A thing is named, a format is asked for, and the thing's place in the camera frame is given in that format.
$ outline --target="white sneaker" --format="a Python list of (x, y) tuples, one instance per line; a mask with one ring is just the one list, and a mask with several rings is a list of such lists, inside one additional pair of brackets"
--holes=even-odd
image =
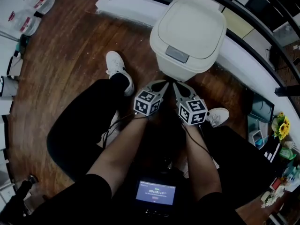
[(135, 86), (132, 82), (131, 76), (126, 72), (125, 65), (121, 56), (115, 51), (109, 51), (106, 54), (106, 73), (109, 75), (109, 79), (116, 73), (123, 74), (129, 80), (129, 86), (124, 91), (124, 96), (131, 96), (135, 91)]
[(229, 111), (226, 108), (218, 107), (208, 111), (210, 114), (206, 120), (210, 122), (213, 128), (221, 125), (229, 118)]

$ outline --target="potted plant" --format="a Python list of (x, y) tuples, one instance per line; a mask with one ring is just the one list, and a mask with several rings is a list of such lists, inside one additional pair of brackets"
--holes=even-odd
[(284, 115), (284, 113), (281, 112), (277, 117), (273, 119), (271, 127), (274, 131), (274, 136), (282, 140), (290, 132), (290, 121)]

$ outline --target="trash can lid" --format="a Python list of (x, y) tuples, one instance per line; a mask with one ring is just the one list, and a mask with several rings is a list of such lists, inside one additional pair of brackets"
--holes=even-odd
[(226, 24), (218, 10), (197, 0), (175, 0), (158, 25), (158, 36), (167, 45), (195, 59), (211, 56)]

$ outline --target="display screen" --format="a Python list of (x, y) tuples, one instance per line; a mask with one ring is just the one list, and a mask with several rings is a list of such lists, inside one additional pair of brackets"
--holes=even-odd
[(172, 205), (176, 187), (140, 181), (136, 199)]

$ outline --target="forearm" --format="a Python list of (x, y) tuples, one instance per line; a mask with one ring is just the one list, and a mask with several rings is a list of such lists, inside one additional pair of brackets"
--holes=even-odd
[(112, 189), (117, 191), (127, 175), (135, 158), (148, 119), (137, 115), (101, 153), (88, 173), (104, 178)]
[[(197, 143), (207, 149), (195, 126), (186, 126), (186, 129)], [(211, 156), (188, 133), (186, 132), (188, 173), (195, 198), (199, 200), (209, 193), (222, 192), (219, 174)]]

